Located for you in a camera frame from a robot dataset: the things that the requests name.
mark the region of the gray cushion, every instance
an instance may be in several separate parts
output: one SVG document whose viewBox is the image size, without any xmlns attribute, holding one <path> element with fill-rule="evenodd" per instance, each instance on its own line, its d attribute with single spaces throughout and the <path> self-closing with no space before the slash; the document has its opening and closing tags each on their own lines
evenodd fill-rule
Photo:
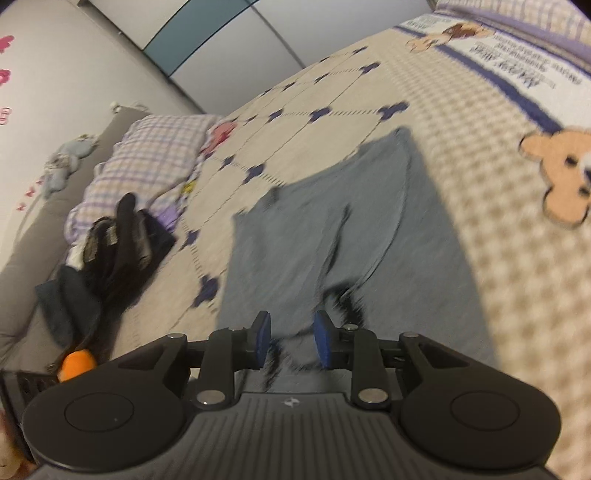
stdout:
<svg viewBox="0 0 591 480">
<path fill-rule="evenodd" d="M 23 234 L 0 273 L 0 366 L 43 371 L 60 353 L 37 307 L 35 286 L 50 278 L 64 258 L 68 244 L 63 229 L 70 210 L 82 201 L 93 169 L 107 161 L 113 146 L 146 113 L 122 108 L 100 136 L 98 146 L 69 179 L 54 192 Z"/>
</svg>

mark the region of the teal stripe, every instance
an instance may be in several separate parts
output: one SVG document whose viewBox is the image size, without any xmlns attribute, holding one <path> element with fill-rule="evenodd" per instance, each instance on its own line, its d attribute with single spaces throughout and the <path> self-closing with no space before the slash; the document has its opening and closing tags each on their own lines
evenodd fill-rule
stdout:
<svg viewBox="0 0 591 480">
<path fill-rule="evenodd" d="M 189 0 L 144 49 L 158 67 L 172 75 L 207 39 L 254 0 Z"/>
</svg>

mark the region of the white wall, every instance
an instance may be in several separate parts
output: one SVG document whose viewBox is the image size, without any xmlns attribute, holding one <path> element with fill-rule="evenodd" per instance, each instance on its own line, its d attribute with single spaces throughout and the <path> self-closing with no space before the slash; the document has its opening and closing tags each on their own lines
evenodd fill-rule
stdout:
<svg viewBox="0 0 591 480">
<path fill-rule="evenodd" d="M 47 156 L 82 133 L 100 133 L 112 101 L 194 113 L 146 59 L 67 0 L 17 0 L 0 15 L 5 35 L 15 40 L 0 54 L 0 69 L 12 72 L 0 86 L 0 108 L 12 109 L 0 125 L 0 239 L 13 234 L 7 225 Z"/>
</svg>

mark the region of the orange ball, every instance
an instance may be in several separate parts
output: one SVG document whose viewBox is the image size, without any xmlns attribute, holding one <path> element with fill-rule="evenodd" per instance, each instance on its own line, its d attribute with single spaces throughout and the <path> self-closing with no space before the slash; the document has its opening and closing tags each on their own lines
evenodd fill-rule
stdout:
<svg viewBox="0 0 591 480">
<path fill-rule="evenodd" d="M 88 350 L 78 350 L 64 358 L 57 378 L 65 382 L 96 368 L 96 360 Z"/>
</svg>

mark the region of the bed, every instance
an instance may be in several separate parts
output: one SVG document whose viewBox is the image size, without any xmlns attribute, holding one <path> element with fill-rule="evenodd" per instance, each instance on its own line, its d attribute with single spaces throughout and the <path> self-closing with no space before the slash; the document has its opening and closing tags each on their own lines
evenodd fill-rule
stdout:
<svg viewBox="0 0 591 480">
<path fill-rule="evenodd" d="M 202 153 L 178 241 L 125 312 L 113 357 L 170 332 L 207 338 L 235 214 L 404 126 L 472 270 L 499 367 L 560 409 L 548 466 L 591 478 L 591 27 L 568 3 L 473 4 L 441 2 L 229 115 L 231 133 Z M 519 21 L 502 24 L 511 14 Z"/>
</svg>

